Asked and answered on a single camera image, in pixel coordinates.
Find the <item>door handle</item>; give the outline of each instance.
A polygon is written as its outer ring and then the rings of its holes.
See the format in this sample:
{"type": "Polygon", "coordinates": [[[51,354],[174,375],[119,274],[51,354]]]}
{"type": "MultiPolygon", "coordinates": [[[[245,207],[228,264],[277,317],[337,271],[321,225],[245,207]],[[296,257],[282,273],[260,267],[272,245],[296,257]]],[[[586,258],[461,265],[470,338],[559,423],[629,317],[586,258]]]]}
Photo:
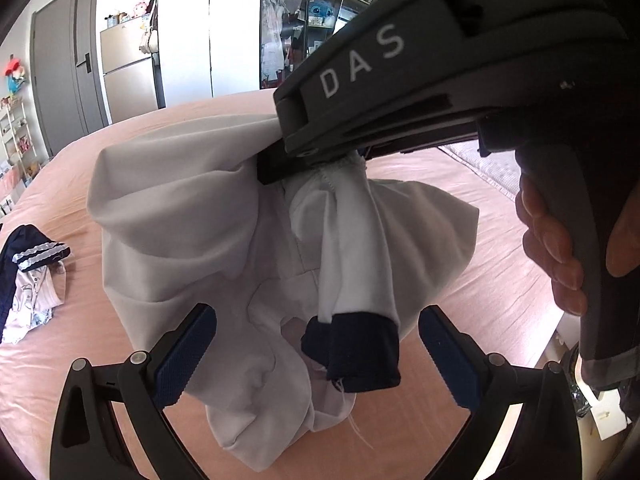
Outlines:
{"type": "Polygon", "coordinates": [[[81,67],[82,65],[86,65],[86,72],[88,74],[91,73],[91,58],[89,57],[89,53],[84,54],[84,59],[78,63],[76,63],[76,68],[81,67]]]}

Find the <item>refrigerator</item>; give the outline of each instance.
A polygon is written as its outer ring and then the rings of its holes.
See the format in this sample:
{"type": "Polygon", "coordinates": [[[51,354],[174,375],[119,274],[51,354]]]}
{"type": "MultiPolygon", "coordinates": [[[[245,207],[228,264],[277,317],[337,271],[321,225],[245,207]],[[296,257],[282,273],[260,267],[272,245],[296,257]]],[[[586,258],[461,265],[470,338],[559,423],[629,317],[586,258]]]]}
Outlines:
{"type": "Polygon", "coordinates": [[[164,107],[159,54],[140,51],[148,15],[100,33],[104,88],[117,123],[164,107]]]}

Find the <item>bed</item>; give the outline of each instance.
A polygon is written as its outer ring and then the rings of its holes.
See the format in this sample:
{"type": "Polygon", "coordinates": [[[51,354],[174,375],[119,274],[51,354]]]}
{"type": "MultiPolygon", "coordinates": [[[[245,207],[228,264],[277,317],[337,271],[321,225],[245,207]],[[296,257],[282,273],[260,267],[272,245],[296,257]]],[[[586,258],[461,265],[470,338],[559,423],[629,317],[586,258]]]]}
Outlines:
{"type": "MultiPolygon", "coordinates": [[[[85,209],[98,152],[191,118],[272,111],[271,92],[261,91],[167,108],[114,124],[60,152],[6,217],[2,244],[15,227],[31,223],[73,251],[65,261],[66,300],[55,310],[53,320],[15,346],[0,346],[0,429],[38,480],[49,477],[51,432],[71,362],[84,356],[94,365],[116,363],[133,351],[102,290],[100,228],[85,209]]],[[[370,178],[426,182],[479,207],[476,253],[438,304],[485,351],[500,352],[512,364],[534,366],[561,312],[554,306],[548,278],[522,251],[524,227],[513,202],[438,149],[370,161],[367,173],[370,178]]],[[[330,430],[306,434],[260,474],[218,447],[197,400],[184,395],[165,413],[212,479],[418,480],[447,449],[467,411],[455,405],[415,330],[401,344],[400,371],[398,388],[360,394],[356,401],[353,418],[372,449],[345,421],[330,430]]],[[[122,406],[116,406],[116,413],[140,472],[156,478],[122,406]]]]}

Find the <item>refrigerator door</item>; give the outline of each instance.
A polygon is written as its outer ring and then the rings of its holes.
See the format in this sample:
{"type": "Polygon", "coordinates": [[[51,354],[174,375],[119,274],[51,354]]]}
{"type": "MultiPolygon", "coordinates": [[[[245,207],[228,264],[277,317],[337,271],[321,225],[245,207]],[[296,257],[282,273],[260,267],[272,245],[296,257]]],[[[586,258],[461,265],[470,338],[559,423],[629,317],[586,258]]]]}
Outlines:
{"type": "Polygon", "coordinates": [[[140,42],[145,33],[144,19],[141,16],[100,33],[103,73],[107,74],[149,56],[140,52],[140,42]]]}
{"type": "Polygon", "coordinates": [[[104,87],[114,123],[158,110],[151,58],[108,73],[104,87]]]}

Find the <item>blue textured pad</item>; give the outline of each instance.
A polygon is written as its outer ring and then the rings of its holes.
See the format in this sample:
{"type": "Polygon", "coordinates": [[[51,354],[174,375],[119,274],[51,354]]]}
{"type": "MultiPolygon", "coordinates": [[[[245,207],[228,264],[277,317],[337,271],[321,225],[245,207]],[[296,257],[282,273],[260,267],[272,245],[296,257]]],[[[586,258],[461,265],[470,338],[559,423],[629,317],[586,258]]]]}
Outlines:
{"type": "Polygon", "coordinates": [[[210,306],[184,331],[169,355],[156,371],[154,403],[162,410],[178,402],[204,352],[216,335],[218,320],[210,306]]]}
{"type": "Polygon", "coordinates": [[[418,331],[457,405],[473,413],[482,399],[480,379],[434,309],[420,313],[418,331]]]}

